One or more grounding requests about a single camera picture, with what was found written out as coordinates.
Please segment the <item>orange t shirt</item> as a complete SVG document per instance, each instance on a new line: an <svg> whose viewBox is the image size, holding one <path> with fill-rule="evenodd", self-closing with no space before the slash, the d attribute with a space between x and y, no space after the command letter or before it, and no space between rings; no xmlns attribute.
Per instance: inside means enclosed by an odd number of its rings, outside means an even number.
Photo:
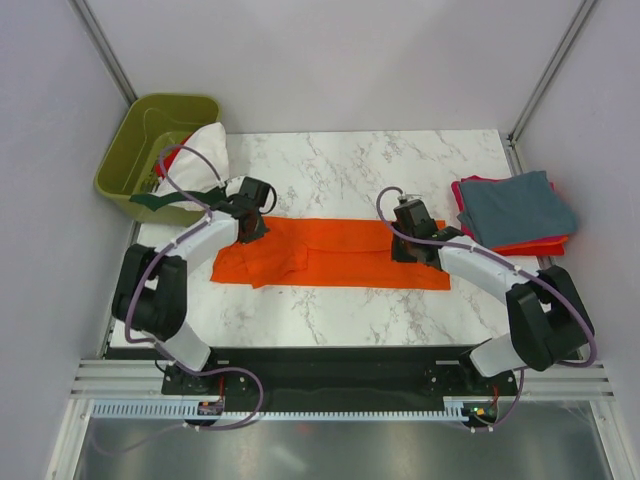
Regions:
<svg viewBox="0 0 640 480"><path fill-rule="evenodd" d="M379 220L265 219L269 231L221 250L211 280L219 284L364 287L448 291L433 267L392 260L392 233Z"/></svg>

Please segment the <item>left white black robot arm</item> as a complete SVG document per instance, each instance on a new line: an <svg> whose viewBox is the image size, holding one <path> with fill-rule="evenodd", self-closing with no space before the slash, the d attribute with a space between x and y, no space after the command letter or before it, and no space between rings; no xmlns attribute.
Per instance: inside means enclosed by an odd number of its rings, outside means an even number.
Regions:
<svg viewBox="0 0 640 480"><path fill-rule="evenodd" d="M248 244L269 231L263 216L277 193L267 182L241 176L204 197L177 193L203 208L202 217L164 247L131 245L124 256L111 306L131 344L150 344L185 369L185 382L208 393L219 382L210 346L187 321L188 278L227 247Z"/></svg>

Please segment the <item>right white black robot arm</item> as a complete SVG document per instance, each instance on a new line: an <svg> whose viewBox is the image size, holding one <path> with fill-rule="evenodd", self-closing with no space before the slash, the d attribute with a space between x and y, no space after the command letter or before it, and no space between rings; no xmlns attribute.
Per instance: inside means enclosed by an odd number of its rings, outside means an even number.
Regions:
<svg viewBox="0 0 640 480"><path fill-rule="evenodd" d="M394 214L395 260L460 277L506 307L509 332L474 347L458 368L465 391L481 393L494 376L510 370L594 364L594 327L566 270L519 267L454 227L438 227L423 201L409 195L398 197Z"/></svg>

